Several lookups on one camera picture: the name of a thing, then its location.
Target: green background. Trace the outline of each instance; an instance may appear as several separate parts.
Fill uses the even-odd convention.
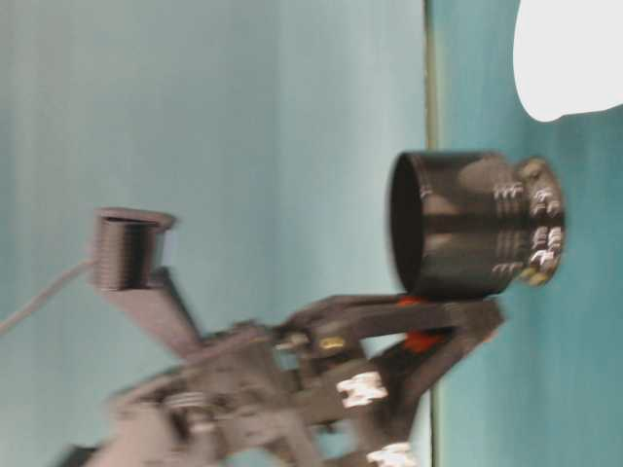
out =
[[[513,81],[518,5],[429,2],[438,144],[550,161],[566,194],[566,255],[548,286],[503,296],[498,338],[442,381],[436,453],[443,467],[620,465],[623,108],[530,119]]]
[[[0,0],[0,318],[88,254],[101,205],[181,219],[166,260],[206,331],[397,290],[422,31],[419,0]],[[0,465],[101,440],[108,396],[173,364],[78,280],[0,340]]]

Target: black housing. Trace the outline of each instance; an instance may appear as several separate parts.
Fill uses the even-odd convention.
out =
[[[410,294],[482,298],[517,276],[546,282],[564,241],[562,194],[547,163],[503,155],[403,153],[389,223],[396,269]]]

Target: black cylindrical object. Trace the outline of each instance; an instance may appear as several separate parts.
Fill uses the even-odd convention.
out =
[[[158,235],[173,225],[162,212],[105,207],[97,211],[92,282],[100,290],[144,289],[157,260]]]
[[[403,153],[389,194],[394,260],[407,292],[482,298],[522,276],[546,282],[565,235],[562,193],[547,163],[498,153]]]

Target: cable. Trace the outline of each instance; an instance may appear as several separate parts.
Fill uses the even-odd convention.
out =
[[[51,296],[62,289],[67,282],[78,277],[80,274],[91,268],[93,263],[93,260],[85,260],[78,263],[73,268],[66,270],[48,287],[33,297],[22,309],[19,309],[6,320],[0,322],[0,337],[9,332],[9,330],[17,325],[21,320],[27,318],[34,311],[40,308]]]

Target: orange part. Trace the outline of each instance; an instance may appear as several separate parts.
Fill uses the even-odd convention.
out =
[[[401,306],[416,305],[426,302],[422,297],[402,297],[398,304]],[[423,353],[429,350],[433,345],[441,342],[444,336],[439,334],[431,334],[425,331],[411,331],[407,333],[407,339],[404,346],[412,352]]]

